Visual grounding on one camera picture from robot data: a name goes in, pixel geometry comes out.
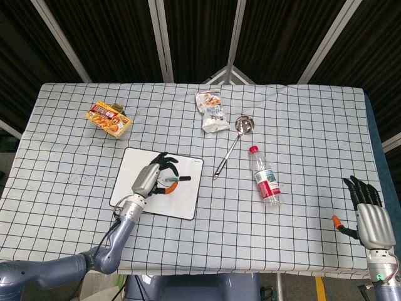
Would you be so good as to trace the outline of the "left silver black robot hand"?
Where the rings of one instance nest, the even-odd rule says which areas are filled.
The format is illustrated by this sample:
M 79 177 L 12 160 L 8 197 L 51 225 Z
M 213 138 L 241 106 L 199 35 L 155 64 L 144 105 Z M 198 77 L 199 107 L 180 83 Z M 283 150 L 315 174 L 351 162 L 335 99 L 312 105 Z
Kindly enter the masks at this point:
M 153 194 L 170 194 L 178 186 L 178 182 L 173 182 L 169 187 L 158 187 L 158 178 L 160 172 L 170 169 L 175 176 L 179 176 L 175 164 L 178 160 L 173 157 L 167 157 L 167 152 L 160 153 L 149 165 L 145 166 L 137 176 L 132 186 L 134 194 L 138 194 L 145 199 Z

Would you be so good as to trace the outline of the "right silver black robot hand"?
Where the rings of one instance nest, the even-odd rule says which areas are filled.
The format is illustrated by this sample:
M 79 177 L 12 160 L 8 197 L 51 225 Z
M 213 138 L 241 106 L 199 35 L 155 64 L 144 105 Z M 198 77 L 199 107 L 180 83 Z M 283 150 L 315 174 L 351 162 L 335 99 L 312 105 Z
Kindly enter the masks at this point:
M 388 211 L 383 207 L 378 191 L 355 176 L 344 178 L 357 218 L 357 229 L 345 227 L 332 216 L 336 230 L 358 240 L 368 250 L 389 250 L 396 245 Z

